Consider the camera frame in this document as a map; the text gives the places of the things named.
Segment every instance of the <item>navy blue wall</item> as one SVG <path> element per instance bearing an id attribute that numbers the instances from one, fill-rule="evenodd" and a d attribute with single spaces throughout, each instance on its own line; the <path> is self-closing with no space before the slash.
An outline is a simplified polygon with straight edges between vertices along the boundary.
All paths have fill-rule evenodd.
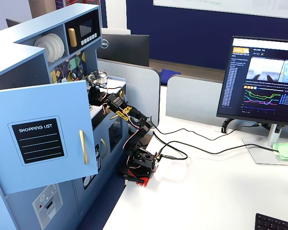
<path id="1" fill-rule="evenodd" d="M 127 27 L 150 35 L 150 58 L 225 69 L 233 35 L 288 39 L 288 19 L 153 6 L 127 0 Z"/>
<path id="2" fill-rule="evenodd" d="M 102 20 L 102 27 L 107 28 L 107 9 L 106 9 L 106 0 L 100 1 L 100 9 L 101 9 L 101 20 Z"/>

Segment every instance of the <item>whiteboard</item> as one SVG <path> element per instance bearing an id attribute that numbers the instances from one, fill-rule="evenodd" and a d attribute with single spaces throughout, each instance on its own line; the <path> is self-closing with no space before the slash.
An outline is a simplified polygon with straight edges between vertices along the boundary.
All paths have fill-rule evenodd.
<path id="1" fill-rule="evenodd" d="M 288 18 L 288 0 L 154 0 L 154 5 Z"/>

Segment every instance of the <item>oven window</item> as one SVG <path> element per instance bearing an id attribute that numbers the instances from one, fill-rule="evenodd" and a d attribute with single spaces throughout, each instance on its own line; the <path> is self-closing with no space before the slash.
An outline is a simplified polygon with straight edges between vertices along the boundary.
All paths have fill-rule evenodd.
<path id="1" fill-rule="evenodd" d="M 115 148 L 117 143 L 123 137 L 122 127 L 121 127 L 121 118 L 118 117 L 113 125 L 109 128 L 109 139 L 110 139 L 110 151 Z"/>
<path id="2" fill-rule="evenodd" d="M 80 24 L 80 35 L 81 37 L 86 36 L 93 31 L 93 20 L 88 20 L 85 23 Z"/>

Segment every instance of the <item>dell logo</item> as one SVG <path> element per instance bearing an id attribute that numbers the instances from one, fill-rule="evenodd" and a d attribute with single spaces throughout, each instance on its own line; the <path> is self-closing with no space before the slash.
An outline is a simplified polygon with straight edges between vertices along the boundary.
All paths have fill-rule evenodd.
<path id="1" fill-rule="evenodd" d="M 106 39 L 102 39 L 101 48 L 106 49 L 109 46 L 109 42 Z"/>

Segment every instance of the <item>monitor stand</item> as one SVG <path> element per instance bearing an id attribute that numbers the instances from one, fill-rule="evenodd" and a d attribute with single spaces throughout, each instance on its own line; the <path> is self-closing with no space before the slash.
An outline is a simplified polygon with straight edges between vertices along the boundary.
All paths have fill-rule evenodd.
<path id="1" fill-rule="evenodd" d="M 272 124 L 268 137 L 257 136 L 257 137 L 244 137 L 242 138 L 244 144 L 257 144 L 266 148 L 272 149 L 275 143 L 286 143 L 288 139 L 279 138 L 281 130 L 277 132 L 277 125 Z M 247 146 L 251 156 L 253 157 L 256 164 L 278 164 L 288 165 L 288 161 L 282 161 L 279 156 L 275 156 L 272 151 L 257 148 L 255 146 Z"/>

